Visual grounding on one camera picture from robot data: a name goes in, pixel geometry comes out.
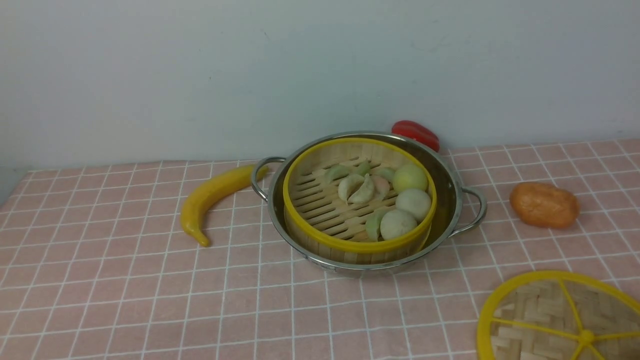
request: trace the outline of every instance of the stainless steel pot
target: stainless steel pot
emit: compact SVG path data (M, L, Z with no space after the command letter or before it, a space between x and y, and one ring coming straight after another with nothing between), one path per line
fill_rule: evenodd
M303 248L300 244L296 243L287 233L287 228L284 221L284 202L282 196L282 184L284 177L291 166L291 163L302 152L315 146L321 142L327 140L333 140L336 138L345 137L359 137L359 138L371 138L375 140L381 140L391 143L415 156L424 166L427 168L436 186L436 192L438 193L438 206L431 225L431 232L427 239L427 246L420 252L409 256L404 259L392 261L389 263L381 263L375 265L353 265L347 263L339 263L336 261L322 258L316 254L309 252ZM282 163L280 168L276 171L269 186L269 193L267 194L257 182L258 169L262 168L268 163ZM265 200L269 206L269 215L273 221L273 225L284 240L296 249L304 258L319 265L327 271L338 272L340 274L360 277L363 275L383 275L393 274L400 270L404 270L407 266L415 263L415 260L425 256L433 249L437 248L443 241L458 234L469 231L477 227L484 216L486 215L486 198L484 195L474 189L462 187L458 176L448 169L445 161L431 150L429 147L422 145L419 142L405 138L403 136L397 136L390 133L382 133L377 131L354 131L348 133L339 133L324 138L320 138L314 142L308 143L305 146L298 149L291 154L288 158L281 158L277 156L269 157L260 160L253 173L251 175L251 183L253 190ZM478 198L480 201L480 210L476 218L469 224L464 225L458 229L458 221L460 220L460 213L462 212L462 194L468 193Z

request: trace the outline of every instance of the fake banana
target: fake banana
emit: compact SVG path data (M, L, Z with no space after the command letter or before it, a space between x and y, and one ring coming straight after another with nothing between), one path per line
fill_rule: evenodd
M254 165L246 165L214 176L194 190L182 205L180 224L182 230L193 237L204 247L211 246L211 241L202 232L204 216L218 201L251 185L251 172ZM268 167L258 171L258 180L267 174Z

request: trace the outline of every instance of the pot handle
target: pot handle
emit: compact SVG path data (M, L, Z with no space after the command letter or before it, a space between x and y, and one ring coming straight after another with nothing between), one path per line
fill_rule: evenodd
M482 220L484 220L484 217L486 216L486 197L484 196L484 194L481 193L478 189L464 188L464 187L462 188L462 192L477 197L478 200L480 201L480 210L478 211L478 215L473 221L471 221L469 224L459 229L454 230L451 233L451 235L449 235L450 238L452 238L453 236L459 235L461 233L465 233L471 229L474 229L475 227L480 225L480 223L482 222Z
M257 164L255 164L255 167L251 172L251 187L253 188L255 193L258 194L258 196L261 197L265 202L268 202L267 193L260 187L260 185L258 185L258 170L269 163L283 163L285 160L286 158L282 158L280 156L270 156L268 158L264 158L258 161Z

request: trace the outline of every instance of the sweet potato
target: sweet potato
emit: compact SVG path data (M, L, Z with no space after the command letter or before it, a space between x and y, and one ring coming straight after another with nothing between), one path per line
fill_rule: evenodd
M517 184L511 191L509 203L522 222L537 227L570 227L580 215L575 195L552 184Z

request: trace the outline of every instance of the red pepper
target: red pepper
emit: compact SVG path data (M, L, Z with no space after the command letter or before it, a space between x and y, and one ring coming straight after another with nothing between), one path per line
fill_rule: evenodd
M391 128L391 132L422 143L435 152L440 151L440 139L431 130L411 120L400 120Z

